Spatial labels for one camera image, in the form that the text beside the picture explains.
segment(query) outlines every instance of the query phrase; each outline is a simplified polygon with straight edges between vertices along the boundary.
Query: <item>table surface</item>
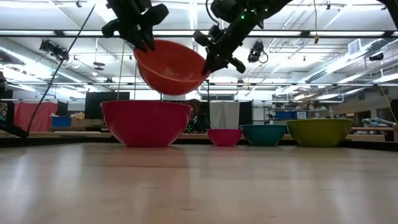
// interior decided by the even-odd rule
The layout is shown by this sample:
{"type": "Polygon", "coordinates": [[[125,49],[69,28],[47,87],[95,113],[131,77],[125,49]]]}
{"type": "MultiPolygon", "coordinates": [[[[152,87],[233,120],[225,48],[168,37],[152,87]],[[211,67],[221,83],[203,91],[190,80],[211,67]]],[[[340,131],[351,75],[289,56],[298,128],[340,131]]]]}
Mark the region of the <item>table surface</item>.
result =
{"type": "Polygon", "coordinates": [[[397,164],[343,148],[5,148],[0,223],[391,224],[397,164]]]}

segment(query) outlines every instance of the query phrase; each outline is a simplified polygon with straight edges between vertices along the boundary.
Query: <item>orange bowl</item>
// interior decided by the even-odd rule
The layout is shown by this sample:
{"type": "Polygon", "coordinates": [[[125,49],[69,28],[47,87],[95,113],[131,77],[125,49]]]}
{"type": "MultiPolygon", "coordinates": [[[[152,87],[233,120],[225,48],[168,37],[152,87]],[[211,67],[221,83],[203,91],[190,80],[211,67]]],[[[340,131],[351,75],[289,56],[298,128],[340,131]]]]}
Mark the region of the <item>orange bowl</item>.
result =
{"type": "Polygon", "coordinates": [[[202,75],[205,59],[198,52],[168,40],[155,40],[156,50],[134,49],[141,77],[154,90],[182,95],[198,88],[209,76],[202,75]]]}

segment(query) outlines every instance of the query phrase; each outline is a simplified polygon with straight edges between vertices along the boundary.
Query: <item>teal bowl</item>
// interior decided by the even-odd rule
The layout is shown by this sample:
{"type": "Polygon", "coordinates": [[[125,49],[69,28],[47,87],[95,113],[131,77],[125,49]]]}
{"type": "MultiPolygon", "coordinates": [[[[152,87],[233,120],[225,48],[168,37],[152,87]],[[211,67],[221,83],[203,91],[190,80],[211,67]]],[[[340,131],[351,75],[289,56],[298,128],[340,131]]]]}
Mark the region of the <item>teal bowl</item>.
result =
{"type": "Polygon", "coordinates": [[[252,146],[275,146],[286,133],[286,125],[242,125],[243,135],[252,146]]]}

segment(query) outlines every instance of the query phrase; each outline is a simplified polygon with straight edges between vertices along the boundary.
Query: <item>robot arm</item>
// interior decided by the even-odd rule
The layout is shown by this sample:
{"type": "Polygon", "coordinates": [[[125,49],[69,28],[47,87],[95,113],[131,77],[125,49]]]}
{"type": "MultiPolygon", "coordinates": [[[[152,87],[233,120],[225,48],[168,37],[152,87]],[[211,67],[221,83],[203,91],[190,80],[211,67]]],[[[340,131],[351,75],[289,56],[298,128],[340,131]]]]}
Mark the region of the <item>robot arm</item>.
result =
{"type": "MultiPolygon", "coordinates": [[[[220,30],[213,26],[209,34],[196,31],[195,41],[206,48],[207,57],[202,74],[226,68],[228,64],[243,73],[244,64],[232,57],[233,52],[242,45],[249,33],[259,26],[264,28],[263,20],[278,13],[292,0],[214,0],[211,3],[213,14],[230,25],[220,30]]],[[[398,27],[398,4],[396,0],[378,0],[386,5],[396,27],[398,27]]],[[[106,24],[102,31],[105,37],[112,37],[119,31],[121,38],[135,47],[147,51],[155,49],[152,27],[160,24],[169,11],[166,6],[152,6],[150,0],[108,0],[108,8],[112,8],[117,19],[106,24]]]]}

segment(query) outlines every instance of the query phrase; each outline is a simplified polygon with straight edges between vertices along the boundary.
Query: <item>red curtain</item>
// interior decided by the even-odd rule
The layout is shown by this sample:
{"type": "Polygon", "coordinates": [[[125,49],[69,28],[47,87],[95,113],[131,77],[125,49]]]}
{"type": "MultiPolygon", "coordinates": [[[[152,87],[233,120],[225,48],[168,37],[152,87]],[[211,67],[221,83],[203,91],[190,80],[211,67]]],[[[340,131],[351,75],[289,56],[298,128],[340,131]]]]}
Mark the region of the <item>red curtain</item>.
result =
{"type": "MultiPolygon", "coordinates": [[[[20,126],[22,129],[27,130],[30,118],[35,111],[37,103],[17,103],[15,105],[14,124],[20,126]]],[[[30,131],[32,132],[46,132],[51,127],[51,113],[56,114],[58,104],[45,102],[42,103],[37,110],[36,116],[33,120],[30,131]]]]}

